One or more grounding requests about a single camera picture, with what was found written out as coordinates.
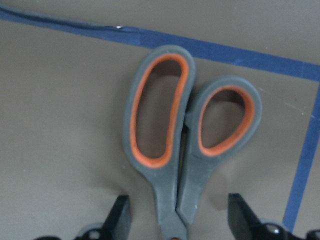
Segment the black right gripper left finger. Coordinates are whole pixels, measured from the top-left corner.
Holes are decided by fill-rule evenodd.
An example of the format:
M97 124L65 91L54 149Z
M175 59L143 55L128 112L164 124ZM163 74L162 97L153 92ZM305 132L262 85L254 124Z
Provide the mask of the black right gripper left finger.
M131 229L131 209L128 195L119 195L104 222L86 225L76 240L127 240Z

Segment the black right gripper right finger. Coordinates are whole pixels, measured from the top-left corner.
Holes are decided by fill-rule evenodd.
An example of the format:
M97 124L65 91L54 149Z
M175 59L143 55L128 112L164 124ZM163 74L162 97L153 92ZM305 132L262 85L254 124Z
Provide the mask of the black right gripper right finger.
M257 217L239 193L228 194L228 226L236 240L299 240L284 226Z

